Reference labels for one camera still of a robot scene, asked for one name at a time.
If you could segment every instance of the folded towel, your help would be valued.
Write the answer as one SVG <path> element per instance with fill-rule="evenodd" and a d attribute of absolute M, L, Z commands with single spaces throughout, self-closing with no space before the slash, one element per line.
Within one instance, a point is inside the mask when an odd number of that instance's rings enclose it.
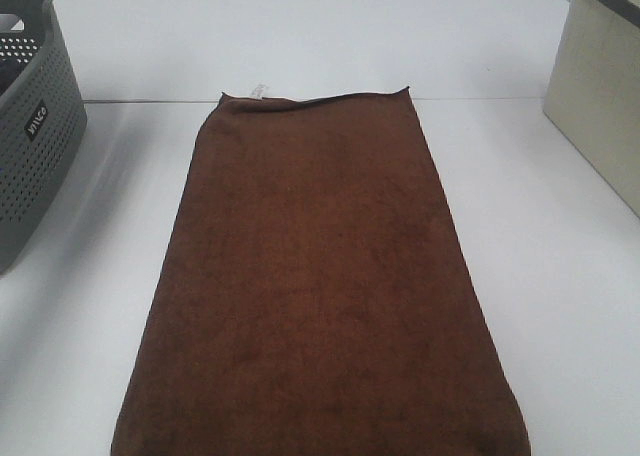
<path fill-rule="evenodd" d="M 408 90 L 223 97 L 113 456 L 524 456 Z"/>

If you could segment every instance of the white surface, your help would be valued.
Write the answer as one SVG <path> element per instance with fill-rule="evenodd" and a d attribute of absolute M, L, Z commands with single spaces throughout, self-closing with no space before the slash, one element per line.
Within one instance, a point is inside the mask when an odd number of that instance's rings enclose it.
<path fill-rule="evenodd" d="M 565 0 L 56 0 L 86 99 L 541 96 Z"/>
<path fill-rule="evenodd" d="M 546 86 L 566 2 L 57 5 L 88 99 L 215 100 L 258 83 L 436 99 L 415 104 L 534 455 L 639 454 L 640 220 L 526 98 Z M 0 277 L 0 455 L 108 455 L 213 106 L 88 106 L 58 198 Z"/>

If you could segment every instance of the perforated basket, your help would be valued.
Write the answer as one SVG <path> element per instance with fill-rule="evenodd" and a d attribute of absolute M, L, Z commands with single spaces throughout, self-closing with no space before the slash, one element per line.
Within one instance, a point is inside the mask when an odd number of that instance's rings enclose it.
<path fill-rule="evenodd" d="M 87 124 L 52 1 L 0 0 L 0 13 L 24 22 L 0 32 L 0 58 L 27 63 L 0 95 L 0 272 L 51 204 Z"/>

